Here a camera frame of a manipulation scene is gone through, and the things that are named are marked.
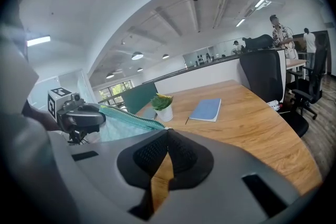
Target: teal zipper pouch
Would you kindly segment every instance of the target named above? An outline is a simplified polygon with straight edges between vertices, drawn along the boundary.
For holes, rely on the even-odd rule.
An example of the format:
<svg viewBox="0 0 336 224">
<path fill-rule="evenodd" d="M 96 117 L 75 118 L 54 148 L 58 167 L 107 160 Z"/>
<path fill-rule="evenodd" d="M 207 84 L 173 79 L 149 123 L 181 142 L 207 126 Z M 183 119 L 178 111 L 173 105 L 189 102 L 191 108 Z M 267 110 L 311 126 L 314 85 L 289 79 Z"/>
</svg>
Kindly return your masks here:
<svg viewBox="0 0 336 224">
<path fill-rule="evenodd" d="M 112 106 L 101 105 L 99 112 L 106 116 L 106 122 L 99 126 L 102 142 L 165 129 L 158 121 L 142 118 Z"/>
</svg>

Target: green plant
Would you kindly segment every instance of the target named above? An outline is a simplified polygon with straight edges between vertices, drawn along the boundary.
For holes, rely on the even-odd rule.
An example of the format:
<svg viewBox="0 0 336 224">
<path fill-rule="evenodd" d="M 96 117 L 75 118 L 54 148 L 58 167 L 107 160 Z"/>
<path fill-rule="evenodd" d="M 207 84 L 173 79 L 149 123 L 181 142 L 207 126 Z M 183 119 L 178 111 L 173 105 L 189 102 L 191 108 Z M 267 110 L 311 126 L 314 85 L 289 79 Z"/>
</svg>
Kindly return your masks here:
<svg viewBox="0 0 336 224">
<path fill-rule="evenodd" d="M 167 108 L 171 103 L 173 102 L 172 96 L 165 96 L 162 94 L 157 93 L 157 96 L 155 96 L 151 100 L 151 104 L 153 109 L 161 111 Z"/>
</svg>

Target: chair armrest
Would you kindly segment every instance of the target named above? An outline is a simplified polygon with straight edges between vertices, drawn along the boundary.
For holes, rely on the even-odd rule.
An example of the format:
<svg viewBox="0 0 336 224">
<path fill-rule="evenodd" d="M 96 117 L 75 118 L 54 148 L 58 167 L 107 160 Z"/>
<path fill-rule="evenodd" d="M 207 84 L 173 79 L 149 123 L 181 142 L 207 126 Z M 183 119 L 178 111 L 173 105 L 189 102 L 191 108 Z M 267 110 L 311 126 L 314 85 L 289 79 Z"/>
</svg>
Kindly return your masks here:
<svg viewBox="0 0 336 224">
<path fill-rule="evenodd" d="M 294 72 L 294 71 L 290 71 L 290 70 L 287 70 L 287 72 L 294 75 L 295 77 L 302 77 L 302 73 Z"/>
<path fill-rule="evenodd" d="M 302 67 L 302 68 L 307 69 L 308 71 L 313 71 L 313 69 L 310 67 Z"/>
<path fill-rule="evenodd" d="M 292 92 L 295 95 L 299 95 L 300 97 L 307 99 L 309 102 L 311 102 L 313 100 L 313 96 L 311 96 L 311 95 L 309 95 L 309 94 L 307 94 L 307 93 L 305 93 L 303 91 L 294 89 L 294 90 L 292 90 Z"/>
</svg>

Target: wooden tabletop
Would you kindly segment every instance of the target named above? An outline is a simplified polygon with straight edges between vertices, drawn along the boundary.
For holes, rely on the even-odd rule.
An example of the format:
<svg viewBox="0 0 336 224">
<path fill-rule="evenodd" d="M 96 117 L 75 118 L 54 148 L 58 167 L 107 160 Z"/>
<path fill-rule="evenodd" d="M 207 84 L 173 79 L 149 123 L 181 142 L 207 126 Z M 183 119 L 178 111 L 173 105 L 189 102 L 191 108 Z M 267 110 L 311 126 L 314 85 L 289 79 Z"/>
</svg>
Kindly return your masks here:
<svg viewBox="0 0 336 224">
<path fill-rule="evenodd" d="M 306 64 L 306 60 L 301 59 L 286 59 L 286 68 L 294 66 L 303 66 Z"/>
<path fill-rule="evenodd" d="M 172 93 L 174 118 L 163 122 L 175 130 L 199 134 L 217 141 L 239 146 L 284 175 L 306 193 L 321 184 L 316 163 L 294 130 L 262 99 L 236 81 Z M 216 122 L 186 120 L 201 99 L 221 98 Z M 138 115 L 149 107 L 146 105 Z M 168 181 L 173 168 L 167 154 L 152 179 L 154 210 L 168 195 Z"/>
</svg>

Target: black slot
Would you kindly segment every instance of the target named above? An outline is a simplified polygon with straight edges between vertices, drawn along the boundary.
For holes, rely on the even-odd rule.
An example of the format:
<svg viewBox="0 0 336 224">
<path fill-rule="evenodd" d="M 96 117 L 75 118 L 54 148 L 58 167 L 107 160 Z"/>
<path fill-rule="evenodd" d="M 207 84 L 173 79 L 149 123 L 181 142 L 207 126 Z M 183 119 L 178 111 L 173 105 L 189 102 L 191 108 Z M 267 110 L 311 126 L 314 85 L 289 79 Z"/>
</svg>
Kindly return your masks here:
<svg viewBox="0 0 336 224">
<path fill-rule="evenodd" d="M 95 157 L 95 156 L 98 156 L 97 152 L 87 151 L 87 152 L 83 152 L 83 153 L 73 154 L 72 158 L 76 162 L 76 161 L 80 161 L 82 159 L 88 159 L 88 158 Z"/>
<path fill-rule="evenodd" d="M 242 180 L 257 199 L 268 217 L 275 216 L 287 207 L 258 175 L 244 176 L 242 177 Z"/>
</svg>

